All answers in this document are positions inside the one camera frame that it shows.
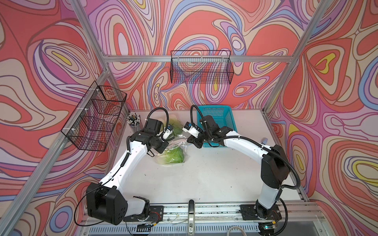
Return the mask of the pink-zip clear zip-top bag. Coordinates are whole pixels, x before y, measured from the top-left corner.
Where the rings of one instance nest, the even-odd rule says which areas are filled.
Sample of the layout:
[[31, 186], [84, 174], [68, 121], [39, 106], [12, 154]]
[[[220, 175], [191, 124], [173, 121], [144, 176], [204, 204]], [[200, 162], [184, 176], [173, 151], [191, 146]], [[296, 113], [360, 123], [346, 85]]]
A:
[[188, 143], [185, 139], [171, 142], [161, 154], [157, 154], [155, 162], [160, 165], [183, 164], [188, 159]]

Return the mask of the light green chinese cabbage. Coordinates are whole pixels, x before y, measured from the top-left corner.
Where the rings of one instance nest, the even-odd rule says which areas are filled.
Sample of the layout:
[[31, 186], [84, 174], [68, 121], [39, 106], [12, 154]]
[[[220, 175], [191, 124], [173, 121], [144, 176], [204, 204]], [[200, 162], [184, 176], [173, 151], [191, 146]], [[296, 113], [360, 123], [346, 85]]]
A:
[[161, 161], [163, 164], [184, 163], [185, 153], [181, 147], [170, 148], [163, 152]]

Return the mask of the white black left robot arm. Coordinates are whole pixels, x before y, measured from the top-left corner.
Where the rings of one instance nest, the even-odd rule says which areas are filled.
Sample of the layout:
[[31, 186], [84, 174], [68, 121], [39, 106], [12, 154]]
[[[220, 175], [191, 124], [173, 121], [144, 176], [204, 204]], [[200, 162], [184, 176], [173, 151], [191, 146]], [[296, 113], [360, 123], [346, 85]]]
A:
[[127, 137], [127, 149], [112, 170], [99, 183], [92, 183], [86, 190], [89, 217], [113, 225], [120, 224], [129, 216], [147, 218], [150, 201], [144, 197], [127, 193], [126, 182], [138, 163], [151, 149], [163, 153], [168, 141], [161, 131], [163, 123], [147, 119], [140, 131]]

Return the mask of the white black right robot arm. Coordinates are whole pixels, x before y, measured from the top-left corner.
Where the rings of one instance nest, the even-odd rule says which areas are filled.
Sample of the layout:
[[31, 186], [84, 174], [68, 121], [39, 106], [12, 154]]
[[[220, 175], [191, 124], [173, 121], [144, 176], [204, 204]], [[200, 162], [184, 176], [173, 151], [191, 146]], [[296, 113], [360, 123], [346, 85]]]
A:
[[190, 134], [188, 143], [202, 148], [204, 143], [215, 143], [247, 155], [260, 165], [263, 182], [255, 209], [260, 218], [266, 218], [278, 202], [282, 190], [299, 189], [300, 178], [290, 164], [281, 146], [267, 146], [242, 136], [230, 127], [219, 127], [212, 116], [200, 119], [202, 127], [187, 122], [183, 131]]

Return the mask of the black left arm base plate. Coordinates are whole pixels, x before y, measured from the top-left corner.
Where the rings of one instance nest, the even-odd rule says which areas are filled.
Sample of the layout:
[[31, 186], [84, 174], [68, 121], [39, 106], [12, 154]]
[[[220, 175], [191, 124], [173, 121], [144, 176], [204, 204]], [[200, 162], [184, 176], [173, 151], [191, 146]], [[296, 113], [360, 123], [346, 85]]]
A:
[[131, 215], [124, 218], [124, 222], [152, 222], [159, 223], [163, 220], [164, 206], [152, 205], [149, 209], [139, 215]]

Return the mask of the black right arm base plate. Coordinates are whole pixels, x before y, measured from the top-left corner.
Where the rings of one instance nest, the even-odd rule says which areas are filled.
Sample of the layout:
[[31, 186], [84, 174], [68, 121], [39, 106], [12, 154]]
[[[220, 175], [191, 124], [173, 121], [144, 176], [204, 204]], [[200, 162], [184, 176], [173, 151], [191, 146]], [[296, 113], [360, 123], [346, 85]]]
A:
[[280, 221], [282, 219], [277, 204], [274, 204], [271, 209], [265, 209], [260, 205], [240, 205], [239, 212], [243, 220]]

